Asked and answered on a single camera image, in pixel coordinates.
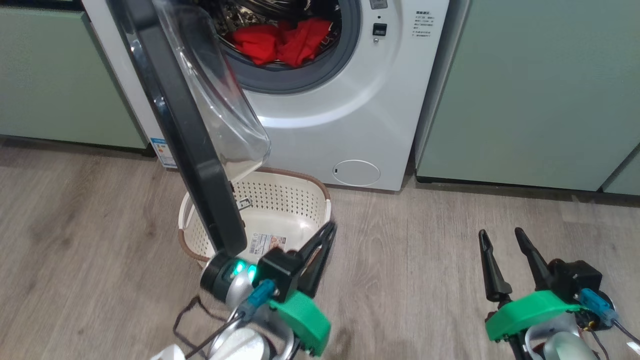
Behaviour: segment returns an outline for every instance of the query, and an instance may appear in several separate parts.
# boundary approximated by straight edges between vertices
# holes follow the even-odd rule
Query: blue connector
[[[618,319],[618,313],[611,309],[609,303],[591,289],[580,290],[578,301],[596,314],[606,326],[611,326],[611,322]]]
[[[244,314],[243,321],[251,321],[258,308],[269,301],[275,290],[276,283],[269,279],[262,281],[257,288],[253,289],[251,295],[238,306],[237,312]]]

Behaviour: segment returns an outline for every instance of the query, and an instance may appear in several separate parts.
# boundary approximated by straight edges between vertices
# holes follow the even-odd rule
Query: green led light
[[[240,274],[242,270],[244,270],[244,263],[242,261],[238,261],[238,264],[236,264],[236,268],[234,269],[234,275]]]
[[[249,280],[253,281],[253,278],[255,277],[255,271],[256,271],[256,267],[255,265],[251,265],[249,266],[249,269],[246,271],[247,275],[249,275]]]

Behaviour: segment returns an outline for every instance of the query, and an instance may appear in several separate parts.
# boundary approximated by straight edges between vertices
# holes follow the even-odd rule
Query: transparent door glass
[[[267,160],[269,137],[237,84],[209,14],[195,5],[167,0],[154,0],[154,5],[211,142],[234,183]]]

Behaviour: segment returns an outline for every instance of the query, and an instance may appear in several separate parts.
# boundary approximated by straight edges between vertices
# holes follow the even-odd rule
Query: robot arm
[[[605,330],[618,323],[612,302],[600,291],[602,274],[584,261],[555,259],[547,264],[517,227],[515,236],[529,262],[536,289],[522,299],[511,300],[511,285],[502,277],[489,236],[485,230],[478,236],[486,298],[498,303],[498,310],[484,321],[489,339],[509,343],[516,360],[596,360],[581,330]],[[533,347],[532,340],[544,343]]]
[[[224,302],[231,315],[227,322],[200,345],[191,344],[177,332],[182,315],[199,305],[193,298],[180,313],[173,332],[191,352],[172,345],[152,360],[184,360],[199,355],[207,360],[291,360],[299,349],[322,355],[331,323],[314,304],[320,278],[335,237],[335,223],[329,221],[299,250],[284,252],[276,247],[257,264],[214,256],[205,266],[200,287]],[[281,339],[278,353],[271,340],[249,323]]]

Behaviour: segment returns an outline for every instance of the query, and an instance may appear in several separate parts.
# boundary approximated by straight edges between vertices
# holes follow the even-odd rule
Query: washing machine drum
[[[280,21],[297,24],[311,17],[332,22],[331,31],[320,44],[317,55],[331,49],[340,38],[341,16],[337,0],[199,0],[196,3],[214,19],[220,40],[235,51],[229,35],[239,28],[262,24],[277,26]]]

